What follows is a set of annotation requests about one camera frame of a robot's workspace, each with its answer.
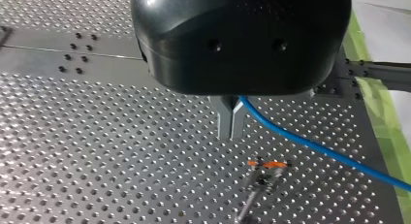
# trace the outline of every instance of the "hole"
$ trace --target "hole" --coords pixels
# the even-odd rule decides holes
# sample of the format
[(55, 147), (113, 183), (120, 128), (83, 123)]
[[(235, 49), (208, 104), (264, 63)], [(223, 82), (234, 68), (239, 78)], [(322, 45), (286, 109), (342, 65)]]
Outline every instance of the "hole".
[(272, 44), (272, 49), (275, 51), (285, 51), (287, 49), (287, 43), (284, 41), (284, 39), (277, 39), (274, 41)]
[(219, 52), (219, 51), (221, 51), (222, 47), (223, 47), (223, 45), (217, 39), (212, 39), (212, 40), (208, 41), (208, 49), (209, 50)]

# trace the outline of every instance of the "black robot head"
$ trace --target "black robot head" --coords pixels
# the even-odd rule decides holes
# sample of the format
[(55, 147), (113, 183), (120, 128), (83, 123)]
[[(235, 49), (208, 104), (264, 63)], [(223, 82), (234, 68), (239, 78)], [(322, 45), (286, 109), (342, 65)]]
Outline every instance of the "black robot head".
[(351, 0), (132, 0), (150, 73), (203, 95), (286, 95), (329, 74)]

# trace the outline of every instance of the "orange component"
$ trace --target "orange component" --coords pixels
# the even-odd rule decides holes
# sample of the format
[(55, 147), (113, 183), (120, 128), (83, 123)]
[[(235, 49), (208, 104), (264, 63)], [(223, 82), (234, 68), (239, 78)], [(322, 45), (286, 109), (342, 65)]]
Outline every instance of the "orange component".
[[(254, 160), (248, 161), (248, 166), (257, 166), (257, 162)], [(271, 168), (287, 168), (286, 163), (280, 163), (280, 162), (275, 162), (275, 161), (269, 161), (263, 164), (265, 168), (271, 169)]]

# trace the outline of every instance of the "metal rod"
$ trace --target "metal rod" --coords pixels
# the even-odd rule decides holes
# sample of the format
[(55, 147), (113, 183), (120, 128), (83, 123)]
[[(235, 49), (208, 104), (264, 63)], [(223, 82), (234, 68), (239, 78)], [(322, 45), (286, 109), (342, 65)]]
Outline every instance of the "metal rod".
[(257, 201), (259, 198), (260, 194), (266, 189), (266, 186), (259, 186), (255, 191), (253, 191), (248, 198), (247, 202), (245, 203), (244, 208), (242, 208), (241, 213), (237, 216), (236, 222), (240, 224), (243, 220), (244, 217), (248, 214), (248, 212), (251, 210), (253, 207), (254, 203)]

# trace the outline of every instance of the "cable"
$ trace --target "cable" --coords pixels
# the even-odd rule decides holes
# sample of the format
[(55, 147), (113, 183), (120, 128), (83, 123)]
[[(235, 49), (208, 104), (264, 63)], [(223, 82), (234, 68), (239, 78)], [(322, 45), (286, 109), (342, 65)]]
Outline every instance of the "cable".
[(248, 108), (248, 110), (251, 112), (251, 114), (253, 114), (254, 117), (258, 121), (260, 121), (267, 128), (269, 128), (270, 130), (276, 132), (277, 134), (279, 134), (279, 135), (281, 135), (285, 138), (288, 138), (290, 140), (293, 140), (294, 142), (296, 142), (298, 144), (305, 144), (308, 147), (310, 147), (310, 148), (312, 148), (312, 149), (314, 149), (318, 152), (327, 154), (331, 158), (334, 158), (334, 159), (338, 160), (339, 162), (344, 163), (344, 164), (346, 164), (350, 167), (356, 168), (357, 170), (359, 170), (359, 171), (361, 171), (365, 174), (368, 174), (370, 176), (374, 176), (374, 177), (376, 177), (376, 178), (378, 178), (378, 179), (380, 179), (380, 180), (382, 180), (386, 183), (389, 183), (393, 186), (396, 186), (396, 187), (402, 188), (404, 190), (407, 190), (408, 192), (411, 192), (411, 185), (410, 184), (408, 184), (406, 182), (403, 182), (403, 181), (401, 181), (397, 178), (394, 178), (394, 177), (385, 175), (383, 173), (380, 173), (378, 171), (375, 171), (375, 170), (369, 168), (366, 165), (363, 165), (363, 164), (361, 164), (361, 163), (359, 163), (359, 162), (357, 162), (353, 159), (350, 159), (350, 158), (348, 158), (348, 157), (346, 157), (346, 156), (344, 156), (340, 153), (335, 152), (334, 150), (328, 149), (328, 148), (326, 148), (326, 147), (324, 147), (320, 144), (316, 144), (316, 143), (312, 142), (311, 140), (308, 140), (308, 139), (300, 137), (296, 134), (293, 134), (293, 133), (291, 133), (291, 132), (289, 132), (289, 131), (273, 124), (268, 119), (266, 119), (261, 113), (259, 113), (257, 111), (256, 108), (254, 108), (253, 105), (251, 105), (251, 103), (248, 101), (248, 99), (245, 96), (239, 96), (239, 100), (244, 104), (244, 106), (246, 108)]

